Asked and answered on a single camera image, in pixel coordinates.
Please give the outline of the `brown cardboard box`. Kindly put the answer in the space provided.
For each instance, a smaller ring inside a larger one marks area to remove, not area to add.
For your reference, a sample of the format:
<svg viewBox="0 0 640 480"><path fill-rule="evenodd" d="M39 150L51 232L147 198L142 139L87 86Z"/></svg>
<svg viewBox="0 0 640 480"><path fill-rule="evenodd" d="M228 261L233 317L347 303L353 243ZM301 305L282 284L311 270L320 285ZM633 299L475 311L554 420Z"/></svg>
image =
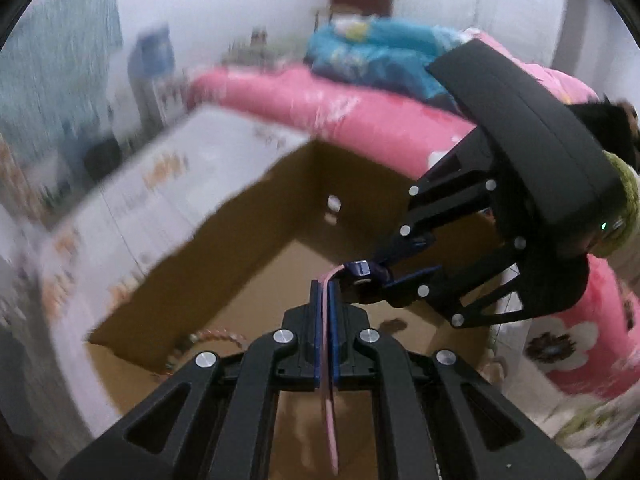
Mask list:
<svg viewBox="0 0 640 480"><path fill-rule="evenodd" d="M312 134L204 106L89 194L40 252L58 364L99 436L204 330L254 340L399 226L413 178Z"/></svg>

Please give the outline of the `green fuzzy sleeve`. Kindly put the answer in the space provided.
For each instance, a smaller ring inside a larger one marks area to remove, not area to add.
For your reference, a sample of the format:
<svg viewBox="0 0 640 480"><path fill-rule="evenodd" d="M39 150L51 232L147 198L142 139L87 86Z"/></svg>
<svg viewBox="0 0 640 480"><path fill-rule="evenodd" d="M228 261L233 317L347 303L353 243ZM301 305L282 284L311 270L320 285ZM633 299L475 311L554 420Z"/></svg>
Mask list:
<svg viewBox="0 0 640 480"><path fill-rule="evenodd" d="M624 191L624 201L602 229L600 240L591 248L599 258L632 258L639 255L639 175L617 155L604 151Z"/></svg>

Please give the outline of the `pink quilt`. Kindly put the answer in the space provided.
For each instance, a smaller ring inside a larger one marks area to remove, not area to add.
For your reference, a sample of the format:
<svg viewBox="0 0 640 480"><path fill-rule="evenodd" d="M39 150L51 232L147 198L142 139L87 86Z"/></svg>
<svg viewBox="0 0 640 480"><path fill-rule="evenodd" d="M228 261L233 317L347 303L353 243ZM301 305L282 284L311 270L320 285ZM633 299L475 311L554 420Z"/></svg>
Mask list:
<svg viewBox="0 0 640 480"><path fill-rule="evenodd" d="M466 39L478 39L483 41L489 47L504 55L521 70L528 73L544 86L551 94L564 104L580 104L589 102L598 102L597 93L592 90L588 84L574 76L554 70L536 63L525 63L514 55L512 55L506 47L499 44L495 38L492 38L486 32L482 32L476 28L468 28L462 32Z"/></svg>

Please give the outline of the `pink floral bed sheet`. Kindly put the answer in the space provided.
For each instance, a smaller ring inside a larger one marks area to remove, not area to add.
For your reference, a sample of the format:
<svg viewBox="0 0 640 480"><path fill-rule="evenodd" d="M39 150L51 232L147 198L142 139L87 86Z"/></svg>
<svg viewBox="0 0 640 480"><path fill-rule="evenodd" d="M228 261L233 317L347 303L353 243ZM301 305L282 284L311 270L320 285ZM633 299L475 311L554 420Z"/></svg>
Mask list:
<svg viewBox="0 0 640 480"><path fill-rule="evenodd" d="M186 86L186 106L217 104L305 130L416 179L474 124L398 94L340 84L303 65L277 72L217 67ZM564 393L613 399L639 383L639 273L591 256L589 281L574 308L533 322L525 348L564 344L570 355L538 368Z"/></svg>

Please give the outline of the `blue patterned blanket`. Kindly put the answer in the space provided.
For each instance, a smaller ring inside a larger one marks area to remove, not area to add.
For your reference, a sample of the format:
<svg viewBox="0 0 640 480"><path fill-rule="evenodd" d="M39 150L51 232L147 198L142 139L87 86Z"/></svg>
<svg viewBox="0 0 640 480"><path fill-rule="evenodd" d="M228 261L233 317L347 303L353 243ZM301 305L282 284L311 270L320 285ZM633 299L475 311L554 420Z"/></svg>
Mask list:
<svg viewBox="0 0 640 480"><path fill-rule="evenodd" d="M427 66L471 39L467 32L444 26L348 16L311 35L305 62L317 76L400 94L455 113L454 98Z"/></svg>

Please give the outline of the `white water dispenser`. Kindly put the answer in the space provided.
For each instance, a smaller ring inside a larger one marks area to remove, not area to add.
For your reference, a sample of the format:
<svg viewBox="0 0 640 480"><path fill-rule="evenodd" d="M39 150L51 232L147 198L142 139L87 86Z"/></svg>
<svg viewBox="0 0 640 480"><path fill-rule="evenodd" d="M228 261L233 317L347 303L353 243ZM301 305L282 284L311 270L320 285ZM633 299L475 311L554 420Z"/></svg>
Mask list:
<svg viewBox="0 0 640 480"><path fill-rule="evenodd" d="M189 81L176 73L131 81L143 127L160 130L186 114Z"/></svg>

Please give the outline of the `blue water dispenser bottle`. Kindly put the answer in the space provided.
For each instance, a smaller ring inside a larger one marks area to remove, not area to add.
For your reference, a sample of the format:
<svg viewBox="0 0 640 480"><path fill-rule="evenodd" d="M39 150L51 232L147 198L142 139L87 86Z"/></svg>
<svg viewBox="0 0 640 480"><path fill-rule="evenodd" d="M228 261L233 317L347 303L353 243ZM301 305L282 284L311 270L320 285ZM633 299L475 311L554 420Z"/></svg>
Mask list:
<svg viewBox="0 0 640 480"><path fill-rule="evenodd" d="M128 79L133 86L144 80L165 77L176 67L169 26L160 24L143 29L128 58Z"/></svg>

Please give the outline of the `teal patterned wall cloth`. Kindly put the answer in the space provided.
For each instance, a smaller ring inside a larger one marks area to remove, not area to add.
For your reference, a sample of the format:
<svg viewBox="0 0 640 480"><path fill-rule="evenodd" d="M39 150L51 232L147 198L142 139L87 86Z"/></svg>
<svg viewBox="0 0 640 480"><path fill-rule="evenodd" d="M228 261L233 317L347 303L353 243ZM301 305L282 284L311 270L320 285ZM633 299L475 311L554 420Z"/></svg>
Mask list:
<svg viewBox="0 0 640 480"><path fill-rule="evenodd" d="M46 0L23 15L1 49L1 134L19 162L100 117L121 47L117 0Z"/></svg>

